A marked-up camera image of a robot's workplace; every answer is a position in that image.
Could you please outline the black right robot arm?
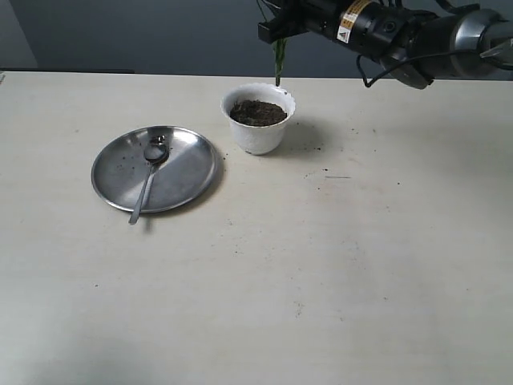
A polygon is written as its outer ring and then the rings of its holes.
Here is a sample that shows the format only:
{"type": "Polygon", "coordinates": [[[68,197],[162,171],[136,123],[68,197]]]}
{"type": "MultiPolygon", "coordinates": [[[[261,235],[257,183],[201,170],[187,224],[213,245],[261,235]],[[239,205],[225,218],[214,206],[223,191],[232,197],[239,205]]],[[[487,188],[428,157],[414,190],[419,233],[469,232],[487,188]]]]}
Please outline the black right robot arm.
{"type": "Polygon", "coordinates": [[[410,10],[400,1],[265,1],[273,17],[258,25],[261,41],[283,58],[288,38],[312,32],[369,59],[383,71],[422,90],[436,79],[471,79],[512,69],[512,22],[478,4],[438,5],[445,15],[410,10]]]}

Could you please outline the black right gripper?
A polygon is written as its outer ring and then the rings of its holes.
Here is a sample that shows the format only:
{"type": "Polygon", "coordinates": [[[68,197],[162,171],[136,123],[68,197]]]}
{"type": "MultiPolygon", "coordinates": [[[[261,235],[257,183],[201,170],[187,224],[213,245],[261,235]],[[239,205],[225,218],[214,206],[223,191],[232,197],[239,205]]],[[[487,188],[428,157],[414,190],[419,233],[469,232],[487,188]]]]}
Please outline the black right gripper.
{"type": "Polygon", "coordinates": [[[258,24],[258,38],[265,43],[274,43],[308,30],[305,26],[301,1],[259,1],[273,14],[272,19],[265,19],[258,24]]]}

